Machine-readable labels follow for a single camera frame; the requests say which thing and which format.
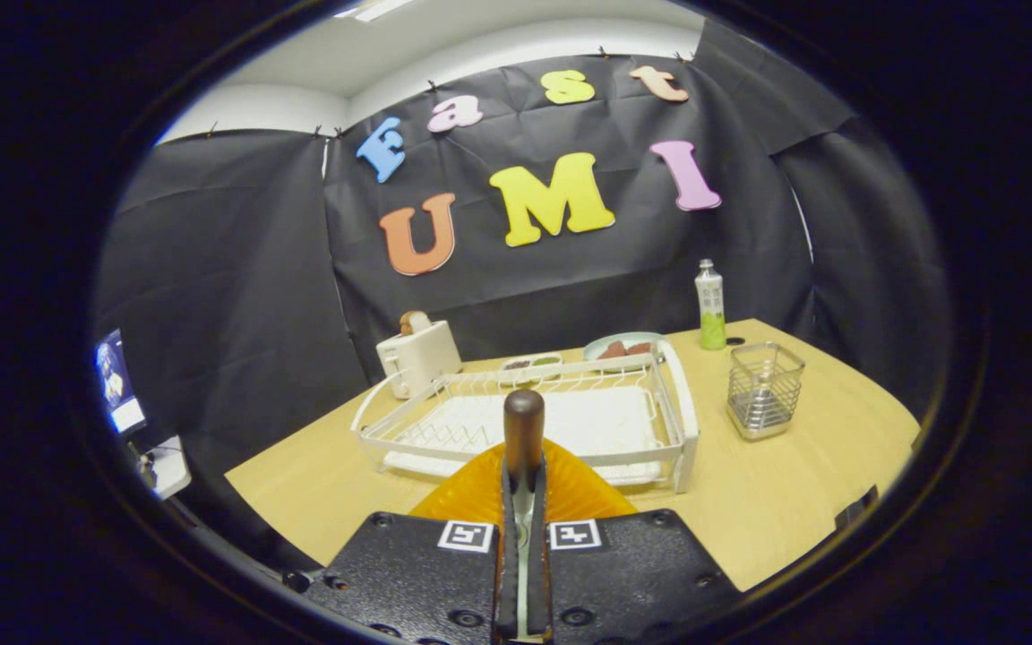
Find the table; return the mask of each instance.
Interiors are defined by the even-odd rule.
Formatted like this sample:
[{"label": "table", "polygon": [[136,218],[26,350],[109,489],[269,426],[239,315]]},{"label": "table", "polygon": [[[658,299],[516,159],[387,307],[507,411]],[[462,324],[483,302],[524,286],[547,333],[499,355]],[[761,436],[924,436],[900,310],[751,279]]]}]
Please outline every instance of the table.
[{"label": "table", "polygon": [[[884,493],[910,457],[918,424],[879,385],[784,331],[752,319],[728,323],[728,335],[779,343],[806,361],[791,428],[757,442],[738,437],[725,404],[730,352],[701,349],[697,329],[668,334],[700,424],[690,489],[625,493],[640,511],[667,507],[679,513],[742,591],[831,535],[835,515],[872,485]],[[566,362],[581,360],[579,349],[560,354]],[[464,370],[495,370],[504,360],[476,360]],[[407,513],[441,481],[377,472],[350,431],[362,399],[349,400],[226,474],[265,521],[322,563],[369,513]],[[369,404],[364,423],[399,404],[384,388]]]}]

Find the wire basket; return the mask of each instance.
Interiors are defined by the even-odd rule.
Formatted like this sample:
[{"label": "wire basket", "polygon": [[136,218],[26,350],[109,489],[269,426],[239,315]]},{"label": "wire basket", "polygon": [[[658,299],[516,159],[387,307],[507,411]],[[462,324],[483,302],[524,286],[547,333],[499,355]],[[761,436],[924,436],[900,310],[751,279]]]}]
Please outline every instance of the wire basket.
[{"label": "wire basket", "polygon": [[786,430],[803,389],[806,363],[777,343],[732,351],[728,412],[743,438],[769,438]]},{"label": "wire basket", "polygon": [[450,477],[504,441],[505,396],[527,388],[544,396],[544,437],[611,485],[671,482],[683,492],[699,441],[696,407],[675,351],[668,343],[655,346],[651,354],[436,377],[393,412],[360,427],[386,379],[365,396],[352,429],[382,470]]}]

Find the white ceiling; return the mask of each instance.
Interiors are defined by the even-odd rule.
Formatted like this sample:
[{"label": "white ceiling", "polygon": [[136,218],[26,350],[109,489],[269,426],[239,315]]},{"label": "white ceiling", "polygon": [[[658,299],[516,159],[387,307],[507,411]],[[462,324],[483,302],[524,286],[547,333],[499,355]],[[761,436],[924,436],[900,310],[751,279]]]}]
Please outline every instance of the white ceiling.
[{"label": "white ceiling", "polygon": [[487,33],[562,18],[622,18],[699,31],[703,17],[667,0],[415,0],[369,24],[309,26],[221,85],[293,85],[351,98],[396,68]]}]

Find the wall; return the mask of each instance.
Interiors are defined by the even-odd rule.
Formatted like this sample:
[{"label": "wall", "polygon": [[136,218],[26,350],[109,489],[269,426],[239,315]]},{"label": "wall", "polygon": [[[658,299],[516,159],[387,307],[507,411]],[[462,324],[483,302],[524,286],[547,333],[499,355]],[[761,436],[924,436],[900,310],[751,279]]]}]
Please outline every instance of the wall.
[{"label": "wall", "polygon": [[623,20],[568,20],[529,24],[455,44],[377,78],[355,97],[342,98],[323,90],[289,85],[223,85],[215,87],[178,118],[159,143],[189,134],[241,128],[275,128],[331,133],[349,127],[400,99],[427,90],[427,78],[444,83],[537,58],[595,54],[648,54],[690,58],[699,44],[699,31],[663,24]]},{"label": "wall", "polygon": [[159,143],[189,134],[217,130],[292,130],[332,133],[346,127],[349,101],[335,94],[289,85],[223,85],[215,87],[178,118]]},{"label": "wall", "polygon": [[681,57],[691,58],[699,42],[699,31],[638,21],[589,18],[524,25],[455,44],[380,78],[350,98],[348,122],[352,126],[382,107],[429,89],[429,78],[441,85],[538,58],[596,54],[601,46],[609,54],[674,58],[679,52]]}]

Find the white dish rack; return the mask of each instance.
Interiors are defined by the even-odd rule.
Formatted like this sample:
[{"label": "white dish rack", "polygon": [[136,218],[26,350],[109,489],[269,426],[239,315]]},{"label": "white dish rack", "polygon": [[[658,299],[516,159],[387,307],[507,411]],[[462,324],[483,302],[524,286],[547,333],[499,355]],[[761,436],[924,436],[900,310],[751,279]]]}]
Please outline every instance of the white dish rack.
[{"label": "white dish rack", "polygon": [[[668,380],[660,368],[667,362]],[[447,478],[472,457],[504,442],[504,400],[513,384],[544,396],[544,437],[582,458],[611,485],[668,482],[687,491],[699,445],[696,406],[671,344],[650,354],[584,363],[445,375],[374,424],[353,418],[353,431],[380,469]],[[675,391],[677,407],[672,399]]]}]

